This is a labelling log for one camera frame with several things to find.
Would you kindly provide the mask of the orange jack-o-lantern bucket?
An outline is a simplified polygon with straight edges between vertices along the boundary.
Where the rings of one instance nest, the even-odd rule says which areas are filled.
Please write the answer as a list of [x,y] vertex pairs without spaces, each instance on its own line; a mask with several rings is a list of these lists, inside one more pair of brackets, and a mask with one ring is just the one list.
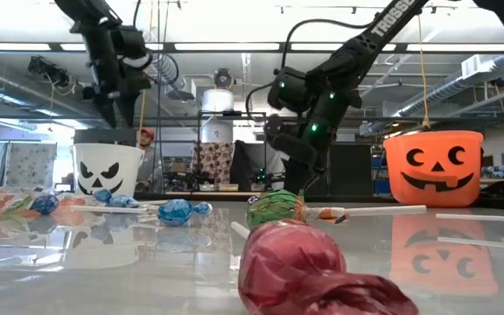
[[484,137],[468,130],[426,131],[384,141],[393,197],[406,205],[468,207],[480,193]]

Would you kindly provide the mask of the white jack-o-lantern bucket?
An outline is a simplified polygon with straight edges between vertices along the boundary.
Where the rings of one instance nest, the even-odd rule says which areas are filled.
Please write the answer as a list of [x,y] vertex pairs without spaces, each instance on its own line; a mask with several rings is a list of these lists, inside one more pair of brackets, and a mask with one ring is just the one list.
[[137,147],[107,143],[77,143],[73,146],[74,190],[91,195],[108,189],[113,195],[135,193],[144,151]]

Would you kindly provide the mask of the white cylindrical tank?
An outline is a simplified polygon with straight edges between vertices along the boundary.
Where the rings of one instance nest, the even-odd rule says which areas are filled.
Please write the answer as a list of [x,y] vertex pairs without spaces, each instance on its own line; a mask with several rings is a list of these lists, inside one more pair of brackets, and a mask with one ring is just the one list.
[[232,92],[209,89],[203,94],[200,139],[203,143],[232,143],[233,122],[221,120],[222,113],[234,108]]

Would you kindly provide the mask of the blue lollipop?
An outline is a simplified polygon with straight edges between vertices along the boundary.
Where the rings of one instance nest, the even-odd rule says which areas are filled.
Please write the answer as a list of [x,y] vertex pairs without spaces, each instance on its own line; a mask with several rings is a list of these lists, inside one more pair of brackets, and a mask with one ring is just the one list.
[[72,206],[76,212],[110,214],[154,215],[162,224],[170,227],[185,225],[193,214],[209,215],[213,206],[206,202],[192,204],[185,199],[155,200],[139,202],[139,208],[118,208],[106,206]]
[[113,195],[107,201],[108,207],[118,207],[118,208],[139,208],[138,202],[132,197],[125,195]]
[[98,200],[101,203],[108,204],[113,197],[112,192],[109,189],[99,189],[99,190],[94,190],[92,195],[96,200]]
[[49,215],[59,207],[59,203],[56,196],[42,194],[32,202],[30,209],[42,215]]

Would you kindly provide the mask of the green lollipop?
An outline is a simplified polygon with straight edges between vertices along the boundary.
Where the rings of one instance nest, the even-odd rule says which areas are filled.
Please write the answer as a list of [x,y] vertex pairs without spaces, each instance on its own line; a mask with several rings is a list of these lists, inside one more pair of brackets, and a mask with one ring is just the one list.
[[295,220],[303,223],[327,221],[340,224],[351,217],[426,214],[427,206],[378,206],[344,208],[336,206],[311,207],[302,196],[287,190],[263,192],[248,200],[245,218],[249,228],[280,220]]

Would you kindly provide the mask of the dark red wrapped lollipop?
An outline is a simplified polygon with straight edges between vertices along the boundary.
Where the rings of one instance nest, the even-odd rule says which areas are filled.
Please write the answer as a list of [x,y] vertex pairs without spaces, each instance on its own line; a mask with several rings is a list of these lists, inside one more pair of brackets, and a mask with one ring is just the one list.
[[237,289],[249,315],[419,315],[395,283],[349,272],[336,241],[298,220],[251,230]]

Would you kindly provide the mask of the white ceiling vent box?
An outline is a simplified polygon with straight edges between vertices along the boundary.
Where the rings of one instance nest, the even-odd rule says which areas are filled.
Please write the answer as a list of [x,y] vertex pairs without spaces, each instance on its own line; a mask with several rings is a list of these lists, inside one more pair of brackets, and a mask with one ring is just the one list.
[[461,76],[463,79],[470,78],[475,74],[492,72],[504,72],[504,55],[494,57],[475,54],[461,63]]

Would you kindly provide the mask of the brown patterned cloth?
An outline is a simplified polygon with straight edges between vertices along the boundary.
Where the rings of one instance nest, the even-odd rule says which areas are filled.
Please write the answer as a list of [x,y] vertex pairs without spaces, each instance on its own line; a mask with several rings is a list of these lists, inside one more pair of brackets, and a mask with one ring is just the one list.
[[228,184],[234,147],[233,143],[194,143],[192,169],[207,173],[215,184]]

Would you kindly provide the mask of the patterned fabric screen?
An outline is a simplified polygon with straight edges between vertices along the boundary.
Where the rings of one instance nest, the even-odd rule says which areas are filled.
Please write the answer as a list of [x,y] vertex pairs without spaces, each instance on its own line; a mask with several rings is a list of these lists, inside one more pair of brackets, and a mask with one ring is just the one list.
[[50,187],[56,157],[56,143],[10,143],[6,153],[3,185]]

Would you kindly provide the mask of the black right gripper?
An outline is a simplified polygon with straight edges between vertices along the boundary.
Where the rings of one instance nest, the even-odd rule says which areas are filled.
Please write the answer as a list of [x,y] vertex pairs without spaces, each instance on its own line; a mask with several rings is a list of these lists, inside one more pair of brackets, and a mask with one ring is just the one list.
[[[283,188],[298,194],[304,187],[308,192],[327,169],[327,155],[338,129],[338,106],[321,104],[298,117],[300,151],[297,161],[290,157],[283,161]],[[305,182],[305,165],[311,176]]]

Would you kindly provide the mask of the black round ceiling fixture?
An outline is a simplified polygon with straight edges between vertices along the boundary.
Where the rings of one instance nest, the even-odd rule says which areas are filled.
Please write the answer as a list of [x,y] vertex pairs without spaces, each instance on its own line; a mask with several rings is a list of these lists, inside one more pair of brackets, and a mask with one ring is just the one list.
[[229,90],[234,84],[234,78],[227,68],[219,68],[214,72],[213,84],[218,89]]

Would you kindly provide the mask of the ribbed flexible silver duct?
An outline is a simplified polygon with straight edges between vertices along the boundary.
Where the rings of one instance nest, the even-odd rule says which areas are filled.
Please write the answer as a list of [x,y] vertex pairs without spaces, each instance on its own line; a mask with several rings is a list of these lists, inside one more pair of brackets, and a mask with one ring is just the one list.
[[155,54],[152,65],[167,98],[182,102],[195,100],[192,85],[186,82],[179,71],[178,62],[170,54]]

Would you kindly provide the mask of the black metal rack frame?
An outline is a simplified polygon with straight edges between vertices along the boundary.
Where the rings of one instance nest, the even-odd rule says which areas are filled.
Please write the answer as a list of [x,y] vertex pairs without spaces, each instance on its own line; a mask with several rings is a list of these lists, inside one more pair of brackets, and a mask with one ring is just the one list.
[[[194,143],[203,143],[200,139],[200,126],[201,126],[202,112],[198,114],[198,125],[197,125],[197,140]],[[232,158],[232,164],[235,161],[234,155],[237,149],[236,143],[256,143],[256,134],[259,131],[259,125],[252,120],[249,120],[243,112],[229,110],[222,113],[221,120],[229,120],[233,122],[233,144],[234,153]],[[200,171],[193,171],[198,174],[198,190],[201,191],[222,191],[222,192],[237,192],[241,185],[233,183],[231,181],[231,168],[230,168],[230,182],[228,184],[215,184],[212,179],[208,177],[208,174]]]

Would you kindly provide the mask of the black cabinet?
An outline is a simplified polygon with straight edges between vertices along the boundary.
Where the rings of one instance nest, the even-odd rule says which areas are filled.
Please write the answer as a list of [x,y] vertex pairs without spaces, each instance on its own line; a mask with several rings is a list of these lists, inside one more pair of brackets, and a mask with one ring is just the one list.
[[371,152],[365,144],[335,144],[330,150],[331,195],[372,196]]

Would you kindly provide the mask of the black rectangular panel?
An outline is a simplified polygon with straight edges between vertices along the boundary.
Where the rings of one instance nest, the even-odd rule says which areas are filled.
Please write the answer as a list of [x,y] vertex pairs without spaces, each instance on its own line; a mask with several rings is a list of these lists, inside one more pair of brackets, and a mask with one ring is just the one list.
[[77,129],[73,136],[74,144],[120,144],[135,146],[135,129]]

